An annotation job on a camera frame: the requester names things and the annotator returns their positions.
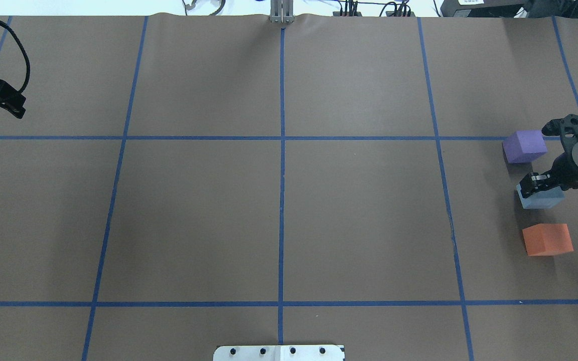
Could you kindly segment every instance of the cable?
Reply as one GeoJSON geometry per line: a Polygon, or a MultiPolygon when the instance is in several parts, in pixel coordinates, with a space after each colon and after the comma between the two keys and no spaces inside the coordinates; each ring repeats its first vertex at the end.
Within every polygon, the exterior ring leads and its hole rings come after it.
{"type": "Polygon", "coordinates": [[[407,18],[411,15],[411,7],[407,4],[409,0],[403,0],[398,7],[398,9],[392,14],[392,16],[407,18]]]}
{"type": "Polygon", "coordinates": [[[220,11],[222,11],[222,9],[224,9],[224,5],[227,3],[227,0],[221,0],[220,2],[220,7],[218,7],[218,10],[212,12],[211,14],[209,14],[209,16],[215,16],[217,14],[220,13],[220,11]]]}
{"type": "Polygon", "coordinates": [[[30,81],[30,59],[28,59],[28,54],[26,54],[26,50],[24,49],[24,46],[21,44],[21,41],[19,41],[17,34],[15,34],[15,32],[8,26],[8,24],[6,24],[0,20],[0,27],[6,29],[10,33],[12,38],[15,40],[15,43],[19,47],[19,50],[21,50],[21,55],[24,56],[24,61],[26,62],[26,77],[24,79],[24,84],[21,85],[21,88],[19,88],[18,94],[9,96],[9,97],[4,98],[4,99],[0,99],[0,104],[2,104],[2,103],[5,103],[6,101],[11,100],[12,98],[14,98],[16,96],[19,96],[21,93],[23,93],[23,91],[28,86],[28,82],[30,81]]]}
{"type": "Polygon", "coordinates": [[[345,0],[345,12],[340,14],[340,16],[358,16],[358,2],[345,0]]]}
{"type": "Polygon", "coordinates": [[[396,12],[396,7],[398,6],[398,4],[396,4],[395,2],[388,2],[387,4],[385,4],[385,6],[383,6],[383,9],[380,10],[380,14],[378,15],[379,18],[383,16],[383,11],[385,11],[386,7],[388,7],[389,5],[394,5],[394,13],[396,12]]]}
{"type": "Polygon", "coordinates": [[[441,13],[439,12],[439,7],[436,6],[436,0],[432,0],[432,2],[434,2],[434,11],[436,12],[436,15],[438,15],[439,18],[442,18],[441,13]]]}

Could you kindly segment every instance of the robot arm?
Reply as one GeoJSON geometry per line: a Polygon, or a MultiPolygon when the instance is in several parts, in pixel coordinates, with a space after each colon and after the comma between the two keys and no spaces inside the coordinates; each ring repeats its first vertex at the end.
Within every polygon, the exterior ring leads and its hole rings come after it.
{"type": "Polygon", "coordinates": [[[564,191],[578,189],[578,116],[570,114],[564,119],[553,119],[541,132],[559,135],[564,153],[555,159],[549,171],[529,173],[521,180],[523,198],[555,187],[564,191]]]}

